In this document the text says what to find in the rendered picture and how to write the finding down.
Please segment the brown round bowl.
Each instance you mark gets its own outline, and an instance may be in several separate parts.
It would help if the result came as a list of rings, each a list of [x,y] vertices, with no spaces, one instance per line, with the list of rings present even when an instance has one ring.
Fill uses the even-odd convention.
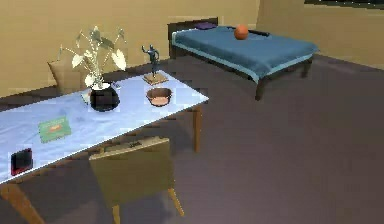
[[[169,88],[152,88],[147,91],[146,97],[151,105],[162,107],[170,102],[172,91]]]

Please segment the pale blue wooden table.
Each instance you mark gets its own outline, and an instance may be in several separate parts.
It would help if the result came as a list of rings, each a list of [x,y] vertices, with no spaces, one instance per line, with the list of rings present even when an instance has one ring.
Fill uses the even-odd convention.
[[[30,224],[43,219],[20,187],[24,181],[49,175],[42,185],[30,186],[37,196],[58,199],[69,192],[92,190],[96,180],[85,156],[91,150],[123,134],[133,134],[185,110],[193,111],[194,149],[200,149],[201,104],[206,96],[170,76],[163,84],[172,90],[170,103],[155,107],[146,97],[152,88],[141,76],[120,81],[120,104],[109,112],[97,112],[79,92],[0,112],[0,201],[5,200]],[[66,116],[71,134],[42,143],[38,124]],[[11,155],[31,148],[33,167],[11,175]]]

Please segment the dark figure statue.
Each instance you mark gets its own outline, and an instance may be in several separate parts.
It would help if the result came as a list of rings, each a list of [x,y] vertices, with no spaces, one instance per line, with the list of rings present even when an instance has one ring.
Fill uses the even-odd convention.
[[[158,50],[155,49],[153,45],[150,45],[148,50],[146,50],[145,48],[142,48],[142,51],[149,55],[150,63],[152,66],[151,73],[146,74],[143,77],[143,79],[150,85],[156,85],[156,84],[166,82],[168,78],[158,72],[158,65],[159,65]]]

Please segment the blue bed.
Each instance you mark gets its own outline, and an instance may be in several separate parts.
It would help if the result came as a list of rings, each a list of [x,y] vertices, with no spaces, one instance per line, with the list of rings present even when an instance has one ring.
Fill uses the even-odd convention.
[[[198,30],[194,24],[200,22],[217,27]],[[274,74],[303,64],[302,75],[306,76],[318,51],[311,42],[273,34],[265,37],[248,33],[245,40],[237,40],[234,30],[233,26],[221,25],[216,17],[170,23],[169,55],[172,59],[193,55],[238,71],[256,84],[255,98],[259,100]]]

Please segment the olive padded chair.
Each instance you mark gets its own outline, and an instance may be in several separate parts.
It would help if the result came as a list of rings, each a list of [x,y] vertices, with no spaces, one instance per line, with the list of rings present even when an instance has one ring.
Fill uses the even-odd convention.
[[[175,191],[170,139],[158,136],[107,147],[89,157],[103,198],[121,224],[120,205],[167,191],[176,210],[184,210]]]

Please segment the purple pillow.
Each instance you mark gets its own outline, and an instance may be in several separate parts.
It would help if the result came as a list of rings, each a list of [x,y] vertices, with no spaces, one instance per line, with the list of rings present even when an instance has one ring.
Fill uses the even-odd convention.
[[[200,22],[194,24],[194,27],[198,30],[209,30],[217,27],[217,24],[210,23],[210,22]]]

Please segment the orange ball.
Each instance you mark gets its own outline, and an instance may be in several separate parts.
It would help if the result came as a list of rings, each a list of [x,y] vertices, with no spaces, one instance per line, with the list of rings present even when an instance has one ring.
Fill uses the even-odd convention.
[[[237,40],[245,40],[248,37],[248,27],[245,25],[238,25],[234,30],[234,36]]]

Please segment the house plant in black pot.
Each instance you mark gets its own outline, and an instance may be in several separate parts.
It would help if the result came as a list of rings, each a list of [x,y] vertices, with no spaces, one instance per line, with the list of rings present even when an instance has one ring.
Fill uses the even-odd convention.
[[[127,68],[127,61],[122,50],[116,47],[119,40],[127,43],[125,32],[122,28],[117,30],[114,41],[103,37],[97,26],[86,35],[80,31],[75,39],[77,51],[66,48],[63,45],[59,48],[58,58],[64,51],[72,54],[71,67],[73,69],[82,66],[87,75],[84,84],[90,89],[90,107],[98,112],[107,112],[115,109],[119,103],[119,95],[111,82],[104,79],[104,67],[109,59],[118,70],[124,71]]]

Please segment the tan padded chair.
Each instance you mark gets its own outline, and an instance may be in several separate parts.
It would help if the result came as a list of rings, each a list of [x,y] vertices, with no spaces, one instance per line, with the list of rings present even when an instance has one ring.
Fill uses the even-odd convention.
[[[48,66],[62,95],[84,90],[88,72],[83,68],[73,68],[68,59],[49,62]]]

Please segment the green book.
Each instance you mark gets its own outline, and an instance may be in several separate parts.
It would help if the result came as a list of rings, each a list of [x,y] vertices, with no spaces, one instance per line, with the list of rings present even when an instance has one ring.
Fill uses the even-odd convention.
[[[42,143],[68,136],[71,134],[71,127],[66,116],[38,124],[38,131]]]

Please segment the black and red box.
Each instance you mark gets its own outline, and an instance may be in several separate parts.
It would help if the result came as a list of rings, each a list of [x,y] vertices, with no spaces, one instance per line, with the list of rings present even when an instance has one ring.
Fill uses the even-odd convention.
[[[16,176],[33,167],[32,149],[27,148],[11,155],[11,175]]]

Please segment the dark window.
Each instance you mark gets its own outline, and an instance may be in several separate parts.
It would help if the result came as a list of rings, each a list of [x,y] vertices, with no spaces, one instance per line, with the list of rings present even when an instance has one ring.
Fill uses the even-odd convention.
[[[304,0],[305,4],[384,10],[384,0]]]

